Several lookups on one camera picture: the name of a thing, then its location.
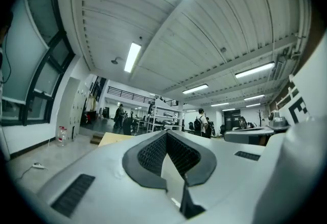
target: ceiling light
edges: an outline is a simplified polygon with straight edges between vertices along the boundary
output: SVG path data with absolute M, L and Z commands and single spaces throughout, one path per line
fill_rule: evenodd
M 136 60 L 137 54 L 138 54 L 140 49 L 141 49 L 140 45 L 138 45 L 136 43 L 131 44 L 124 71 L 131 72 L 131 70 L 133 68 L 133 65 L 134 65 L 134 62 Z
M 191 92 L 194 92 L 194 91 L 199 91 L 199 90 L 202 90 L 202 89 L 205 89 L 205 88 L 208 88 L 208 84 L 203 84 L 203 85 L 194 87 L 192 89 L 185 90 L 185 91 L 183 91 L 183 93 L 188 94 L 188 93 L 191 93 Z
M 243 71 L 243 72 L 236 73 L 235 77 L 236 78 L 241 78 L 241 77 L 244 77 L 244 76 L 247 76 L 247 75 L 250 75 L 250 74 L 254 74 L 254 73 L 259 72 L 259 71 L 271 69 L 274 66 L 275 66 L 274 62 L 266 63 L 266 64 L 260 65 L 260 66 L 258 66 L 256 68 L 252 68 L 252 69 L 249 69 L 249 70 L 246 70 L 246 71 Z
M 251 104 L 251 105 L 247 105 L 246 107 L 252 107 L 252 106 L 258 106 L 260 104 Z
M 228 105 L 229 103 L 224 103 L 224 104 L 214 104 L 214 105 L 211 105 L 211 107 L 214 107 L 214 106 L 221 106 L 221 105 Z
M 245 98 L 244 100 L 245 101 L 248 101 L 250 99 L 259 99 L 259 98 L 264 97 L 264 96 L 265 96 L 264 94 L 261 94 L 261 95 L 258 95 L 258 96 L 253 96 L 253 97 L 250 97 L 250 98 Z

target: cable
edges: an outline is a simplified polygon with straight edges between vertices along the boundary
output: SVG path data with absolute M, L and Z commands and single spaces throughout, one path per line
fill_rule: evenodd
M 9 65 L 9 75 L 8 75 L 8 78 L 7 78 L 4 82 L 1 82 L 2 84 L 5 84 L 6 82 L 8 82 L 9 77 L 10 77 L 10 75 L 11 75 L 11 65 L 10 65 L 10 62 L 9 62 L 9 59 L 8 59 L 8 55 L 7 55 L 7 41 L 8 41 L 8 35 L 9 35 L 9 30 L 8 30 L 8 32 L 7 32 L 7 38 L 6 38 L 6 43 L 5 43 L 5 51 L 4 51 L 4 53 L 6 54 L 6 59 L 7 59 L 8 65 Z
M 32 167 L 33 167 L 33 166 L 31 166 L 31 167 L 29 167 L 27 170 L 25 170 L 25 171 L 23 172 L 23 174 L 22 174 L 19 178 L 17 178 L 14 182 L 16 182 L 16 181 L 18 181 L 18 180 L 21 180 L 21 179 L 24 177 L 25 173 L 28 172 Z

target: window frame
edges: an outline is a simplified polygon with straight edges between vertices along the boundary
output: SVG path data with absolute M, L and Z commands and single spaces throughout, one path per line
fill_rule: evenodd
M 34 124 L 41 124 L 41 123 L 50 123 L 50 121 L 51 121 L 51 113 L 52 113 L 52 109 L 53 109 L 53 103 L 54 103 L 59 85 L 61 83 L 61 80 L 62 80 L 69 64 L 71 63 L 72 59 L 75 56 L 75 54 L 72 50 L 72 47 L 69 43 L 69 40 L 66 36 L 66 31 L 63 27 L 63 23 L 62 23 L 60 11 L 59 11 L 58 0 L 51 0 L 51 3 L 52 3 L 52 9 L 49 9 L 49 10 L 52 10 L 54 12 L 55 20 L 56 20 L 59 31 L 48 43 L 49 50 L 43 56 L 41 62 L 39 63 L 39 65 L 33 75 L 33 78 L 30 83 L 30 87 L 28 89 L 26 103 L 25 103 L 25 105 L 22 104 L 20 107 L 18 120 L 2 120 L 2 122 L 1 122 L 2 126 L 17 126 L 17 125 L 27 126 L 27 125 L 34 125 Z M 68 50 L 68 55 L 66 56 L 62 65 L 60 65 L 55 60 L 55 58 L 52 56 L 52 52 L 54 51 L 54 49 L 58 45 L 58 43 L 61 41 L 64 42 L 64 45 L 66 46 L 66 48 Z M 58 80 L 53 89 L 52 96 L 35 91 L 36 83 L 37 83 L 39 76 L 40 76 L 46 63 L 48 63 L 59 74 Z M 38 97 L 38 98 L 47 100 L 43 119 L 36 119 L 36 120 L 29 119 L 28 120 L 28 110 L 29 110 L 31 101 L 34 99 L 34 97 Z

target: wooden board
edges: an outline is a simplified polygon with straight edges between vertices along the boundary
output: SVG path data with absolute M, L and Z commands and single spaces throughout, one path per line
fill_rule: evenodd
M 130 135 L 122 135 L 122 134 L 106 132 L 98 147 L 101 147 L 101 146 L 104 146 L 107 144 L 111 144 L 111 143 L 115 143 L 115 142 L 119 142 L 119 141 L 123 141 L 123 140 L 128 140 L 132 137 L 133 136 L 130 136 Z

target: light fixture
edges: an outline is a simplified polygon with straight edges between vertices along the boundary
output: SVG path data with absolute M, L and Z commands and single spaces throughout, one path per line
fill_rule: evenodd
M 222 105 L 228 105 L 229 103 L 223 103 L 223 104 L 214 104 L 214 105 L 211 105 L 211 107 L 214 107 L 214 106 L 222 106 Z
M 124 71 L 131 72 L 131 70 L 133 68 L 133 65 L 134 65 L 134 62 L 136 60 L 137 54 L 138 54 L 140 49 L 141 49 L 140 45 L 138 45 L 136 43 L 131 44 L 131 47 L 129 49 L 129 53 L 128 53 L 128 56 L 127 56 L 127 61 L 126 61 L 126 64 L 125 64 Z
M 252 106 L 258 106 L 260 104 L 251 104 L 251 105 L 247 105 L 246 107 L 252 107 Z
M 241 77 L 244 77 L 244 76 L 247 76 L 247 75 L 250 75 L 250 74 L 254 74 L 254 73 L 259 72 L 259 71 L 271 69 L 274 66 L 275 66 L 274 62 L 266 63 L 264 65 L 260 65 L 260 66 L 255 67 L 255 68 L 252 68 L 252 69 L 249 69 L 249 70 L 246 70 L 246 71 L 243 71 L 243 72 L 236 73 L 235 77 L 236 78 L 241 78 Z
M 202 85 L 194 87 L 192 89 L 185 90 L 185 91 L 183 91 L 183 93 L 188 94 L 188 93 L 191 93 L 191 92 L 194 92 L 194 91 L 199 91 L 199 90 L 202 90 L 202 89 L 205 89 L 205 88 L 208 88 L 208 84 L 202 84 Z
M 245 100 L 245 101 L 248 101 L 248 100 L 250 100 L 250 99 L 259 99 L 259 98 L 262 98 L 262 97 L 264 97 L 264 96 L 265 96 L 264 94 L 261 94 L 261 95 L 253 96 L 253 97 L 250 97 L 250 98 L 245 98 L 244 100 Z

